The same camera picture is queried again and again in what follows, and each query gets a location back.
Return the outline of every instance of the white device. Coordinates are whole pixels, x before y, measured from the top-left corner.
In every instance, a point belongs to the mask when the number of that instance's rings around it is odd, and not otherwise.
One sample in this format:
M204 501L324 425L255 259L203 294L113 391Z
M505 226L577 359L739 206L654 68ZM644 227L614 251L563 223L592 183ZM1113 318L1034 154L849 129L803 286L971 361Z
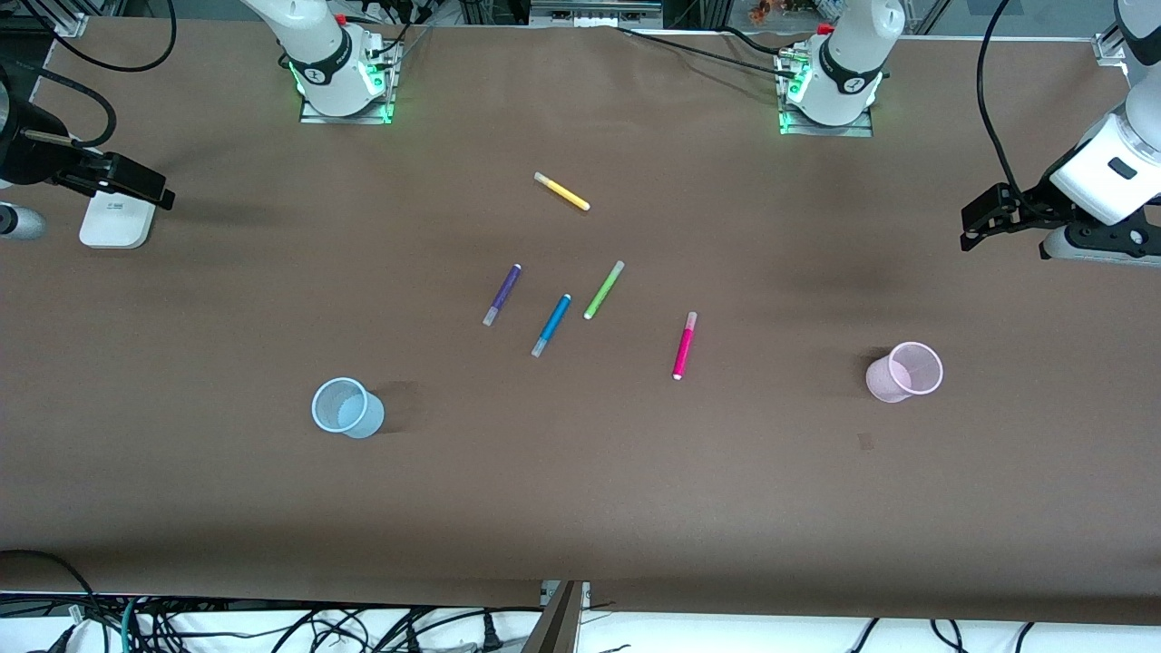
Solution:
M98 193L88 201L80 223L80 242L98 250L131 250L149 237L153 204L122 195Z
M382 37L340 26L326 0L241 0L274 30L303 98L320 114L349 116L387 92Z
M874 102L882 64L904 22L899 0L848 1L834 33L807 40L809 70L786 100L820 124L854 122Z
M28 207L0 202L0 238L35 241L46 230L48 223L41 214Z

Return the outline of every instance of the black wire bundle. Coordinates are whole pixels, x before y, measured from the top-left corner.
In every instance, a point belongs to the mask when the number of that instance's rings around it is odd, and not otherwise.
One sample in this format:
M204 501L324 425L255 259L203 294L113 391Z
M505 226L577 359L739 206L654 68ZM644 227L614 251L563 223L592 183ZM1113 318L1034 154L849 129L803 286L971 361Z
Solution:
M714 31L720 31L722 34L733 34L734 36L741 38L742 43L745 43L751 49L757 50L758 52L762 52L763 55L773 55L776 57L778 56L778 48L766 48L765 45L758 43L757 41L750 38L745 34L743 34L741 30L735 29L735 28L733 28L733 27L730 27L728 24L723 24L723 26L714 29Z
M929 623L931 624L931 632L936 633L936 637L939 638L939 641L943 641L944 644L950 646L952 650L956 651L956 653L967 653L967 651L964 650L964 636L959 632L959 624L956 623L956 619L947 619L947 623L951 624L952 632L956 633L956 641L952 641L946 637L944 637L944 633L939 631L938 620L931 619Z
M78 93L82 93L85 95L88 95L98 105L101 105L101 108L104 109L104 130L102 130L101 134L96 138L92 138L89 141L78 141L77 138L73 138L72 139L72 146L73 148L77 148L77 149L80 149L80 150L84 150L86 148L98 148L98 146L104 144L109 138L113 137L113 132L117 129L117 112L114 110L113 105L109 103L109 101L104 99L104 95L101 95L96 91L93 91L92 88L89 88L88 86L85 86L84 84L81 84L79 81L74 81L74 80L68 79L67 77L65 77L63 74L57 74L57 73L55 73L55 72L52 72L50 70L45 70L45 69L43 69L41 66L28 64L28 63L24 63L24 62L22 62L20 59L16 59L16 58L13 58L13 57L7 57L7 56L3 56L3 55L0 55L0 59L3 59L5 62L8 62L8 63L14 64L16 66L20 66L20 67L22 67L22 69L24 69L24 70L27 70L29 72L35 72L36 74L43 77L44 79L48 79L50 81L55 81L55 82L59 84L60 86L64 86L66 88L71 88L71 89L75 91Z
M374 645L374 639L367 624L360 615L370 609L395 608L395 605L375 604L334 604L334 603L310 603L308 611L289 626L259 632L188 632L181 631L173 624L173 617L182 612L205 610L207 608L229 609L229 602L207 601L205 598L181 598L181 597L129 597L96 594L88 581L63 558L52 553L33 550L7 550L0 551L0 561L5 558L33 558L52 562L64 568L80 584L84 596L75 595L6 595L0 596L0 617L14 617L30 612L49 613L52 610L78 605L84 610L86 619L91 619L104 630L104 651L109 651L108 631L113 631L129 644L130 653L190 653L186 647L187 639L229 637L238 639L253 639L282 633L274 644L271 653L279 653L286 643L304 626L310 626L312 632L309 653L318 653L333 638L348 639L360 644L360 653L383 653L398 652L406 646L409 651L418 650L418 636L438 629L440 626L481 617L483 615L495 615L497 612L531 611L540 612L539 608L485 608L481 610L469 610L454 615L438 622L426 624L417 629L416 624L424 617L435 611L435 608L413 607L406 615L397 620ZM3 612L5 605L22 605L21 609L12 612ZM291 602L280 608L302 608L300 602ZM342 616L332 619L324 615L326 611L339 611Z
M875 617L867 622L867 625L863 629L863 634L859 636L858 643L854 644L854 648L851 648L850 653L859 653L863 647L867 644L867 638L871 637L871 631L879 625L879 617Z
M626 29L623 27L614 27L613 29L628 34L629 36L636 36L637 38L644 38L646 41L652 41L654 43L661 43L662 45L669 45L670 48L677 48L678 50L685 50L686 52L693 52L694 55L701 55L702 57L709 57L711 59L717 59L719 62L726 62L728 64L734 64L736 66L742 66L744 69L770 73L774 77L785 77L785 78L794 77L794 73L792 73L791 71L767 69L765 66L759 66L757 64L751 64L749 62L742 62L730 57L723 57L722 55L717 55L715 52L699 50L698 48L691 48L690 45L675 43L672 41L665 41L664 38L657 38L656 36L650 36L648 34L642 34L640 31L633 31L632 29Z
M991 146L996 151L996 158L1000 159L1000 167L1004 171L1004 180L1008 181L1009 186L1011 186L1012 196L1019 202L1021 208L1025 208L1036 215L1040 215L1036 207L1027 203L1019 185L1016 184L1016 175L1012 173L1011 165L1008 164L1008 155L1004 153L1004 146L1000 143L1000 136L996 135L996 128L991 124L991 116L988 115L988 103L983 98L983 64L988 57L988 45L991 44L991 35L995 33L996 23L1000 22L1000 16L1008 7L1008 2L1010 2L1010 0L1000 0L1000 5L996 6L995 13L991 14L991 20L988 21L988 28L983 30L983 40L980 42L980 56L975 62L975 102L980 107L980 119L983 121L983 129L988 132L988 139L991 141Z
M33 17L35 17L36 21L41 23L41 27L43 27L49 31L49 36L51 36L53 41L59 43L62 48L68 50L73 55L77 55L78 57L93 64L94 66L99 66L104 70L111 70L115 72L145 72L149 70L153 70L170 58L170 53L173 52L173 46L178 43L178 14L173 10L173 0L165 0L165 3L170 7L170 44L166 45L165 51L161 52L160 57L140 66L121 66L117 64L109 64L100 59L95 59L86 55L85 52L81 52L80 50L74 48L72 43L68 43L66 40L62 38L57 34L56 29L52 27L52 23L50 23L49 20L45 19L43 15L36 13L36 10L33 8L33 3L29 0L20 0L20 3L24 6L24 9L28 10L29 14L33 14ZM39 0L37 0L37 3L41 5L42 8L44 8L44 5L42 5Z
M1027 631L1032 630L1036 622L1029 622L1021 626L1019 633L1016 636L1016 650L1015 653L1022 653L1024 651L1024 638L1027 637Z

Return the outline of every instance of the cable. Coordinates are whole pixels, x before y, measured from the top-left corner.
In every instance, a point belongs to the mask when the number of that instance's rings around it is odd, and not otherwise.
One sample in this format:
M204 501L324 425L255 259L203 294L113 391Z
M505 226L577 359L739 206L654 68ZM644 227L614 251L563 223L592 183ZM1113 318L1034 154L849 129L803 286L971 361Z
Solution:
M733 27L730 27L728 24L723 24L721 27L714 28L714 31L721 31L723 34L733 34L734 36L741 38L742 43L745 43L750 48L752 48L752 49L755 49L755 50L757 50L757 51L759 51L759 52L762 52L764 55L773 55L776 57L778 56L778 48L766 48L765 45L763 45L763 44L753 41L749 36L747 36L745 34L743 34L741 30L734 29Z
M73 631L77 630L77 624L73 624L65 629L65 632L60 633L60 637L49 646L48 653L65 653L68 648L68 640L72 639Z
M289 630L290 626L282 626L280 629L268 630L266 632L175 632L173 637L178 639L199 639L203 637L230 637L233 639L257 639L259 637L269 637L272 634L280 633L282 631Z
M302 626L307 625L308 622L313 620L319 612L320 610L311 610L310 612L307 612L305 615L300 617L297 622L291 624L290 627L287 629L284 633L282 633L282 637L280 637L279 640L274 644L274 648L271 648L271 653L279 653L279 648L282 648L282 645L286 644L288 639L290 639L290 636L294 634L295 631L301 629Z
M366 611L366 610L354 610L352 612L344 611L345 616L342 617L342 619L340 619L336 624L332 624L332 623L323 619L323 624L325 624L327 626L327 630L324 630L324 631L315 633L315 639L313 639L313 641L310 645L310 653L316 653L318 651L318 648L323 645L323 643L326 641L326 638L331 637L332 634L338 634L339 638L346 637L348 639L353 639L355 641L361 643L362 644L362 648L360 651L362 651L362 652L366 652L368 648L370 648L370 641L368 641L368 638L367 638L367 634L369 634L368 631L367 631L367 625L363 624L362 620L359 619L359 612L363 612L363 611ZM352 619L354 619L355 623L358 623L359 625L362 626L362 630L363 630L363 633L365 633L363 637L361 637L361 638L360 637L355 637L354 633L352 633L351 631L348 631L348 630L346 630L346 629L342 627L342 624L345 624L345 623L347 623L347 622L349 622ZM313 629L313 626L315 626L315 624L312 622L311 623L311 629Z
M165 3L170 7L170 44L166 45L165 51L161 52L160 57L142 66L120 66L116 64L108 64L100 59L89 57L88 55L81 52L80 50L74 48L71 43L62 38L60 35L57 34L57 30L53 29L52 23L50 23L49 20L42 16L41 14L36 13L35 9L33 9L33 5L29 2L29 0L20 0L20 3L24 6L24 9L27 9L29 14L33 14L36 21L41 23L41 27L49 30L49 36L51 36L52 40L59 43L65 50L68 50L70 52L77 55L81 59L85 59L86 62L93 64L94 66L99 66L104 70L111 70L115 72L145 72L149 70L153 70L157 66L164 64L165 60L170 58L170 53L173 52L173 46L178 43L178 14L173 10L173 0L165 0Z
M85 580L85 576L80 575L80 572L78 572L77 568L70 565L64 558L60 558L59 555L55 555L52 553L46 553L44 551L35 551L31 548L6 548L3 551L0 551L0 559L19 558L19 557L39 558L42 560L48 560L50 562L55 562L60 567L64 567L64 569L68 572L68 575L71 575L77 581L77 583L80 584L80 588L85 590L85 596L88 598L88 602L93 607L93 610L96 612L96 615L103 613L103 611L101 610L101 605L96 602L96 593L93 591L93 587L88 584L88 581Z
M57 73L55 73L55 72L52 72L50 70L42 69L41 66L34 66L33 64L27 64L24 62L21 62L20 59L14 59L12 57L7 57L7 56L3 56L3 55L0 55L0 59L3 59L6 62L10 62L13 64L16 64L17 66L20 66L20 67L22 67L22 69L24 69L27 71L35 72L36 74L38 74L38 76L41 76L41 77L43 77L43 78L45 78L45 79L48 79L50 81L55 81L55 82L59 84L60 86L65 86L67 88L72 88L73 91L75 91L78 93L84 93L85 95L88 95L89 98L92 98L98 105L101 105L101 108L104 109L104 131L101 131L100 136L98 136L96 138L93 138L91 141L78 141L78 139L73 138L72 139L72 146L73 148L77 148L79 150L84 150L86 148L96 148L99 145L104 144L104 142L107 142L109 138L113 137L113 132L117 129L117 112L114 110L113 105L110 105L109 101L106 100L103 95L101 95L96 91L93 91L92 88L89 88L88 86L85 86L84 84L81 84L79 81L73 81L72 79L68 79L67 77L57 74ZM60 560L59 558L56 558L55 561L57 564L60 564L60 565L67 565L67 562L65 562L64 560ZM73 577L77 577L78 580L80 580L79 576L77 576L75 574L73 575Z
M967 650L964 648L964 636L960 634L959 624L956 623L956 619L947 619L947 623L951 624L951 630L956 633L956 641L947 639L944 637L944 633L939 632L939 623L936 619L931 619L928 623L931 625L931 632L936 633L939 641L956 650L956 653L967 653Z
M43 615L41 615L42 617L48 617L52 612L52 610L58 608L58 604L55 601L49 601L46 603L48 605L37 605L36 608L24 608L23 610L13 610L12 612L0 612L0 618L17 617L20 615L28 615L31 612L41 612L41 611L44 612Z
M863 634L859 636L859 640L854 644L854 648L851 648L851 653L859 653L863 651L863 646L866 645L867 638L871 637L871 631L879 625L879 617L875 617L867 622L866 627L863 629Z
M382 46L382 48L380 48L378 50L373 50L373 51L372 51L372 53L370 53L370 56L372 56L372 57L377 57L377 56L382 55L383 52L387 52L387 51L388 51L388 50L390 50L391 48L395 48L395 45L396 45L397 43L402 42L402 41L403 41L403 37L408 35L408 28L410 28L410 27L411 27L411 23L404 23L404 24L403 24L403 29L402 29L402 30L399 30L399 35L398 35L398 36L396 36L394 41L391 41L391 42L390 42L390 43L388 43L387 45L383 45L383 46Z
M481 646L483 653L492 653L504 648L504 640L496 634L496 622L491 612L484 612L484 645Z
M1019 634L1016 636L1016 651L1014 653L1021 653L1024 650L1024 638L1027 637L1027 631L1032 630L1036 622L1029 622L1021 626Z
M701 6L701 0L697 0L695 2L690 2L690 6L686 7L685 10L680 13L680 15L673 19L673 22L665 29L673 29L675 27L678 26L678 23L682 22L683 19L685 19L685 16L690 15L690 12L692 12L694 7L700 7L700 6Z
M996 128L991 125L991 116L988 115L988 105L983 99L983 63L988 56L988 44L991 43L991 34L996 30L996 23L1000 22L1000 15L1004 13L1004 8L1008 7L1008 2L1011 0L1000 0L1000 5L996 6L996 12L991 14L991 20L988 21L988 28L983 30L983 41L980 43L980 57L975 62L975 102L980 106L980 119L983 120L983 129L988 132L988 138L991 141L991 146L996 150L996 157L1000 159L1000 167L1004 171L1004 179L1008 185L1011 186L1012 196L1019 202L1021 208L1027 209L1033 215L1039 217L1048 217L1041 214L1036 207L1029 204L1027 199L1024 198L1024 192L1021 191L1019 186L1016 184L1016 175L1012 173L1011 166L1008 164L1008 156L1004 155L1004 146L1000 143L1000 136L996 135Z
M774 77L785 77L785 78L792 78L792 77L794 77L794 73L792 73L791 71L780 71L780 70L763 67L763 66L759 66L759 65L756 65L756 64L751 64L751 63L748 63L748 62L740 62L737 59L731 59L729 57L723 57L721 55L715 55L714 52L707 52L705 50L698 50L697 48L690 48L688 45L683 45L680 43L673 43L672 41L665 41L664 38L657 38L656 36L650 36L648 34L641 34L640 31L633 31L632 29L625 29L623 27L614 27L613 29L615 29L616 31L623 31L625 34L628 34L629 36L636 36L637 38L644 38L646 41L652 41L655 43L661 43L662 45L669 45L670 48L677 48L678 50L685 50L686 52L693 52L694 55L701 55L702 57L709 57L712 59L717 59L720 62L726 62L726 63L735 64L735 65L738 65L738 66L742 66L742 67L747 67L747 69L751 69L751 70L756 70L756 71L762 71L762 72L765 72L765 73L770 73L770 74L772 74Z
M406 50L404 50L402 55L399 55L399 63L401 64L403 63L403 59L408 58L408 55L410 55L412 50L414 50L416 48L419 46L420 43L423 43L424 37L427 36L427 33L430 33L432 29L434 29L434 28L432 28L432 26L430 26L430 24L425 24L424 26L424 30L420 31L419 36L416 37L416 42L412 43L410 48L408 48Z
M121 616L121 653L131 653L129 650L129 620L134 616L134 605L137 598L125 604L125 612Z
M435 610L433 608L412 608L406 615L399 618L398 622L395 622L395 625L388 629L387 633L383 634L383 638L380 639L374 647L372 647L370 653L380 653L380 651L387 647L387 645L390 644L392 639L398 637L398 634L403 632L409 624L413 625L417 620L424 618L425 616L434 611Z
M496 613L496 612L543 612L543 610L541 610L540 608L496 608L496 609L485 608L483 610L474 610L471 612L463 612L462 615L456 615L454 617L448 617L446 619L440 619L440 620L438 620L435 623L427 624L426 626L417 630L414 632L414 637L419 637L420 634L423 634L423 633L425 633L425 632L427 632L427 631L430 631L432 629L438 629L439 626L442 626L442 625L446 625L446 624L450 624L452 622L459 622L460 619L468 619L468 618L471 618L471 617L478 617L478 616L485 615L488 612L492 612L492 613ZM391 647L391 650L388 653L396 653L399 650L399 647L403 646L404 644L406 644L406 641L401 641L399 644L396 644L394 647Z

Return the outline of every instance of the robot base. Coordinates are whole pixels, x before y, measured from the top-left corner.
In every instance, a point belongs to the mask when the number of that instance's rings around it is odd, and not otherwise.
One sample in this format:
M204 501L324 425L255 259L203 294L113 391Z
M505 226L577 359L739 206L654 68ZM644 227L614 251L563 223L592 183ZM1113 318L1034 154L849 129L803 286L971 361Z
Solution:
M348 116L329 116L319 113L303 96L302 108L298 110L298 122L303 124L391 124L395 120L395 96L399 88L399 70L403 59L403 44L396 43L382 55L380 65L384 65L382 72L372 74L372 80L382 82L385 91L370 101L362 110Z
M807 69L807 51L802 49L805 43L795 43L791 48L785 48L774 56L774 70L788 70L798 76L809 74ZM778 131L781 134L802 134L806 136L852 136L856 138L867 138L873 136L871 128L871 110L863 109L854 122L839 127L819 124L808 119L802 109L787 101L786 95L791 87L798 82L795 79L778 78Z

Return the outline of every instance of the metal frame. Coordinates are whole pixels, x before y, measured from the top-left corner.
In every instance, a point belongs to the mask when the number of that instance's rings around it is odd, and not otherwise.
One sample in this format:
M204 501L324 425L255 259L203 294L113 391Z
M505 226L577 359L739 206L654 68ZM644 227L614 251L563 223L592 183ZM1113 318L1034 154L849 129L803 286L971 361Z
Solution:
M574 653L585 598L584 582L561 581L520 653Z
M74 38L85 33L89 16L120 16L125 9L125 0L31 0L36 14L52 23L55 31L66 38ZM0 20L0 31L44 31L41 21L24 10L23 5L16 14Z
M943 17L944 12L947 10L947 6L951 5L951 2L952 0L936 0L936 3L931 6L931 10L928 12L928 15L923 16L922 20L914 21L913 13L915 10L915 6L911 5L909 0L908 8L910 10L908 12L908 16L911 16L911 20L908 21L908 28L913 24L915 24L915 28L908 29L908 34L918 34L923 36L931 34L931 30L935 29L936 23Z

